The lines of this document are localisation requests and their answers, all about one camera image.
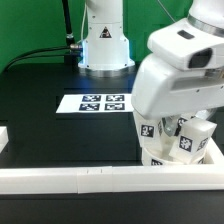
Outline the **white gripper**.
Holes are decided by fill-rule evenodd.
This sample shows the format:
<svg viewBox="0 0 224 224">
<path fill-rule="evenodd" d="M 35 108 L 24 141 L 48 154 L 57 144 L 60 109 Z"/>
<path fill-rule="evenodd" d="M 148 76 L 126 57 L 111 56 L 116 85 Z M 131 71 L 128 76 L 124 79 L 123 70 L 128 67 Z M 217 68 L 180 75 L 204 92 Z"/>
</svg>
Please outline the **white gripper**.
<svg viewBox="0 0 224 224">
<path fill-rule="evenodd" d="M 154 54 L 141 63 L 132 89 L 131 103 L 147 120 L 163 118 L 164 131 L 174 136 L 178 117 L 197 112 L 209 121 L 224 106 L 224 78 L 206 76 L 205 70 L 181 71 Z"/>
</svg>

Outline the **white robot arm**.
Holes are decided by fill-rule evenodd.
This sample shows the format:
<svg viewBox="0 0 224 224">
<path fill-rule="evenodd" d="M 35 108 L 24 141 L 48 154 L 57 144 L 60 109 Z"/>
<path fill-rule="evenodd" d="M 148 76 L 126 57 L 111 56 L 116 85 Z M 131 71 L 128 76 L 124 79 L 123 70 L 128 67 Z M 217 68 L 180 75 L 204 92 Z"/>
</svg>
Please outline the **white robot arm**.
<svg viewBox="0 0 224 224">
<path fill-rule="evenodd" d="M 123 0 L 86 0 L 79 68 L 102 76 L 134 65 Z M 193 0 L 188 16 L 150 34 L 131 102 L 147 120 L 224 106 L 224 0 Z"/>
</svg>

